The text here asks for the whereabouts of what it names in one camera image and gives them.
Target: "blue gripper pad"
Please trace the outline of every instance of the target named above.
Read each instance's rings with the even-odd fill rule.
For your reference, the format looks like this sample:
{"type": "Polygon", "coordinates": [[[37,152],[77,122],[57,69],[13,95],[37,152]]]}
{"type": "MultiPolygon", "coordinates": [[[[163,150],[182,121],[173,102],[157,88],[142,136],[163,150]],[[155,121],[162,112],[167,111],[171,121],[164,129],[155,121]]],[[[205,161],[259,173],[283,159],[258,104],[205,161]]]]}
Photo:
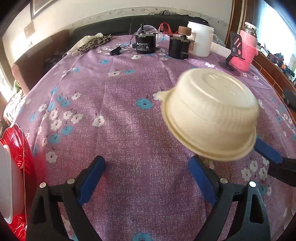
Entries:
{"type": "Polygon", "coordinates": [[[273,162],[275,164],[283,162],[281,154],[278,151],[274,150],[265,141],[261,140],[259,137],[257,137],[256,139],[254,150],[270,162],[273,162]]]}
{"type": "Polygon", "coordinates": [[[80,187],[78,198],[78,203],[80,206],[82,206],[84,203],[87,203],[91,199],[91,196],[94,193],[94,190],[96,189],[96,186],[98,185],[105,168],[105,159],[100,157],[80,187]]]}
{"type": "Polygon", "coordinates": [[[189,159],[188,165],[189,171],[198,184],[205,200],[214,206],[217,202],[214,185],[211,183],[210,179],[206,176],[205,172],[194,157],[189,159]]]}

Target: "picture frame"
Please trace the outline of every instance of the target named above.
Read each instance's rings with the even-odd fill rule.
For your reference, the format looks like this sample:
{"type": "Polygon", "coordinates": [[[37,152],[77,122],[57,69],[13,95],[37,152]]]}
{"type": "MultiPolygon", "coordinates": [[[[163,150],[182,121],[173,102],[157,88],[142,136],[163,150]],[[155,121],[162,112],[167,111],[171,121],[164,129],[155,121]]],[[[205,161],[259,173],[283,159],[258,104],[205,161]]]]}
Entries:
{"type": "Polygon", "coordinates": [[[32,0],[30,2],[31,20],[38,16],[43,10],[58,0],[32,0]]]}

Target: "white jar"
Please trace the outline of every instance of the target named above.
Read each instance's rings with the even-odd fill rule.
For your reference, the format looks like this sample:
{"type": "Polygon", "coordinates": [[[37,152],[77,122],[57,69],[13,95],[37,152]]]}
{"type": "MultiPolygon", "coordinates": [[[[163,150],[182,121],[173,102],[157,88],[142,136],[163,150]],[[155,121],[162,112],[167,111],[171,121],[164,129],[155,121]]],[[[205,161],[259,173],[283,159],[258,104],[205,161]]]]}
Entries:
{"type": "Polygon", "coordinates": [[[188,39],[194,40],[194,43],[189,47],[189,52],[199,57],[208,57],[214,37],[214,29],[194,22],[189,22],[187,27],[191,28],[191,35],[188,39]]]}

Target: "black electric motor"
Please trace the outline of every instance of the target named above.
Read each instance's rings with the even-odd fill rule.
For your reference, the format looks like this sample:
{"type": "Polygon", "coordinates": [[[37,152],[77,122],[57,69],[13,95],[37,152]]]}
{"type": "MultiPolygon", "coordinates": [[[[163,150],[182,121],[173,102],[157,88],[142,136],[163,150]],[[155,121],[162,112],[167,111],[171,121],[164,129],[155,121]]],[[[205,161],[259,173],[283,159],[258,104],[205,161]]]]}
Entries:
{"type": "Polygon", "coordinates": [[[170,36],[168,55],[176,59],[187,59],[189,46],[194,42],[186,37],[191,35],[191,28],[179,26],[178,32],[181,36],[170,36]]]}
{"type": "Polygon", "coordinates": [[[156,48],[156,33],[145,32],[141,24],[141,31],[136,35],[136,45],[137,53],[154,53],[156,48]]]}

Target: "brown armchair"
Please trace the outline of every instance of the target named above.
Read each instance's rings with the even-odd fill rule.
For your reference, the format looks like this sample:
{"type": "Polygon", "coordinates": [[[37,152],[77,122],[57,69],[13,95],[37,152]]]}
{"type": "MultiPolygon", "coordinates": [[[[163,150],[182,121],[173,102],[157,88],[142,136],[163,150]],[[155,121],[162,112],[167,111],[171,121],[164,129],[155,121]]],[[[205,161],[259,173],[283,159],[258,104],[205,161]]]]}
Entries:
{"type": "Polygon", "coordinates": [[[64,51],[68,46],[70,34],[62,30],[42,40],[25,52],[12,66],[12,74],[27,94],[46,74],[44,62],[57,51],[64,51]]]}

